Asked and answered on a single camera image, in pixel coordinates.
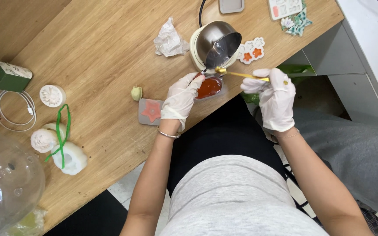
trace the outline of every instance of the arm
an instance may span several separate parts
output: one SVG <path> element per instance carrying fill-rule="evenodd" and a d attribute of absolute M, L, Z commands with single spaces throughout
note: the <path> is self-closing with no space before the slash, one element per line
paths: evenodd
<path fill-rule="evenodd" d="M 301 134 L 295 135 L 295 87 L 291 80 L 279 69 L 260 69 L 253 75 L 269 77 L 270 83 L 245 78 L 240 87 L 245 93 L 259 93 L 263 127 L 273 130 L 278 137 L 301 190 L 326 231 L 330 235 L 373 235 L 346 187 Z"/>
<path fill-rule="evenodd" d="M 160 121 L 160 130 L 174 135 L 180 125 L 179 120 L 164 119 Z M 154 235 L 164 202 L 173 140 L 160 133 L 156 135 L 132 193 L 121 236 Z"/>
<path fill-rule="evenodd" d="M 288 163 L 313 211 L 330 235 L 373 235 L 348 189 L 306 143 L 297 129 L 275 131 Z"/>
<path fill-rule="evenodd" d="M 187 74 L 169 88 L 161 110 L 161 132 L 175 135 L 177 131 L 184 130 L 197 89 L 205 80 L 205 76 L 194 79 L 196 74 Z M 160 133 L 155 136 L 151 152 L 132 193 L 128 216 L 120 236 L 155 234 L 167 187 L 173 140 Z"/>

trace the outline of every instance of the gray shirt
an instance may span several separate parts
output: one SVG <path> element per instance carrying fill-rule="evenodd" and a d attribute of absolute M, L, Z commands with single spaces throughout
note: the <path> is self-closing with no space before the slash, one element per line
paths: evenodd
<path fill-rule="evenodd" d="M 295 207 L 286 181 L 274 169 L 239 155 L 207 159 L 177 184 L 169 235 L 328 235 Z"/>

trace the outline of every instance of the stainless steel pot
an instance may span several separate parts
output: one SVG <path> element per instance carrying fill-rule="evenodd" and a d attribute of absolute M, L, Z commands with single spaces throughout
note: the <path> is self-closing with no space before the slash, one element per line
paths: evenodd
<path fill-rule="evenodd" d="M 206 69 L 215 69 L 228 61 L 239 48 L 241 37 L 227 22 L 214 21 L 207 24 L 196 42 L 198 55 Z"/>

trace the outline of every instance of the gray sweatpants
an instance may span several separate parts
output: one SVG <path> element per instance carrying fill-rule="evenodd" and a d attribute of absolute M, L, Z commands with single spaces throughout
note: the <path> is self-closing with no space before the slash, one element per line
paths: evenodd
<path fill-rule="evenodd" d="M 294 121 L 351 194 L 378 212 L 378 127 L 300 108 Z"/>

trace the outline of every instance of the green ribbon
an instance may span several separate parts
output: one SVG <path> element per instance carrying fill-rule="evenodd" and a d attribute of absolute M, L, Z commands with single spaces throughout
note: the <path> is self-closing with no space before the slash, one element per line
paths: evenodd
<path fill-rule="evenodd" d="M 67 111 L 67 114 L 68 114 L 68 123 L 66 125 L 65 139 L 62 141 L 62 139 L 60 137 L 60 132 L 59 132 L 59 123 L 60 123 L 60 119 L 61 119 L 60 112 L 62 111 L 62 109 L 65 106 L 66 106 L 66 111 Z M 65 145 L 66 139 L 68 138 L 70 127 L 71 127 L 71 113 L 69 112 L 69 106 L 68 106 L 68 104 L 64 104 L 58 110 L 58 119 L 56 120 L 56 135 L 57 135 L 58 140 L 59 140 L 59 148 L 56 149 L 56 151 L 54 153 L 51 153 L 49 156 L 47 156 L 47 158 L 45 159 L 45 162 L 47 162 L 51 156 L 55 155 L 56 153 L 58 153 L 60 151 L 60 154 L 62 155 L 62 168 L 61 169 L 65 168 L 65 158 L 64 158 L 64 155 L 63 155 L 63 146 Z"/>

